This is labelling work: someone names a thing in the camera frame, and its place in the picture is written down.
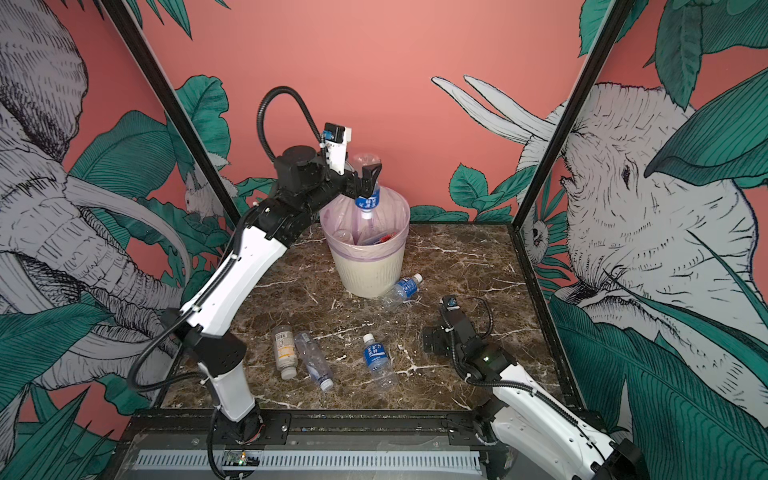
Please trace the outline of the clear green label bottle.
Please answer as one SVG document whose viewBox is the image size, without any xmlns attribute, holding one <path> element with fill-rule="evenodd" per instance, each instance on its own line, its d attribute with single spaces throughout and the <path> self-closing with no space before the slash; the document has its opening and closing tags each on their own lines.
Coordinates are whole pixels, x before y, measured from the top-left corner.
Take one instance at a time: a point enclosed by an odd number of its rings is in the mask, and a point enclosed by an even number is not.
<svg viewBox="0 0 768 480">
<path fill-rule="evenodd" d="M 335 231 L 333 233 L 333 237 L 336 240 L 338 240 L 338 241 L 340 241 L 342 243 L 345 243 L 345 244 L 349 244 L 349 245 L 354 245 L 355 244 L 353 233 L 351 231 L 349 231 L 349 230 L 346 230 L 346 229 L 340 229 L 340 230 Z"/>
</svg>

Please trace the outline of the blue label white cap bottle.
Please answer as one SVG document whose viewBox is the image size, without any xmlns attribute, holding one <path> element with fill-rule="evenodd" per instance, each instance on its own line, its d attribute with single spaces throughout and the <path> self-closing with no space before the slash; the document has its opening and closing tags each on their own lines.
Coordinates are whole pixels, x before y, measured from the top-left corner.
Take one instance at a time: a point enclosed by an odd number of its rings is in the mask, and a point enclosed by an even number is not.
<svg viewBox="0 0 768 480">
<path fill-rule="evenodd" d="M 382 171 L 381 159 L 371 153 L 357 153 L 349 160 L 360 180 L 359 195 L 355 198 L 357 209 L 353 239 L 356 245 L 363 245 L 376 233 L 375 209 L 380 203 L 379 176 Z"/>
</svg>

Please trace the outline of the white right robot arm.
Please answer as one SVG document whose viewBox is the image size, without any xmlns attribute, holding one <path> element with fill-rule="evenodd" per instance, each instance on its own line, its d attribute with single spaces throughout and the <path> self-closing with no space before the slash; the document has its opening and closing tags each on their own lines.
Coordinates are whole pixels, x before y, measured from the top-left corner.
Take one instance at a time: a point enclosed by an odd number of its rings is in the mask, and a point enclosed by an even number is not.
<svg viewBox="0 0 768 480">
<path fill-rule="evenodd" d="M 648 479 L 632 441 L 613 440 L 539 385 L 488 331 L 479 333 L 454 295 L 441 298 L 439 322 L 422 331 L 424 350 L 450 359 L 465 383 L 491 398 L 474 409 L 476 437 L 504 444 L 554 479 Z"/>
</svg>

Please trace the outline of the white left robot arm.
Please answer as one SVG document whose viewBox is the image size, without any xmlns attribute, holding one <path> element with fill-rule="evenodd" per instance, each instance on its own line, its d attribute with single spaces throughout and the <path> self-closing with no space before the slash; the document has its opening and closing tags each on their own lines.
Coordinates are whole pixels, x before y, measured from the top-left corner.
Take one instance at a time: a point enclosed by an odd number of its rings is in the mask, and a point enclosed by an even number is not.
<svg viewBox="0 0 768 480">
<path fill-rule="evenodd" d="M 221 266 L 169 319 L 215 408 L 233 423 L 258 410 L 244 371 L 247 347 L 230 331 L 235 314 L 324 207 L 341 195 L 373 197 L 382 170 L 378 158 L 344 160 L 331 145 L 290 147 L 273 165 L 277 181 L 268 197 L 241 217 Z"/>
</svg>

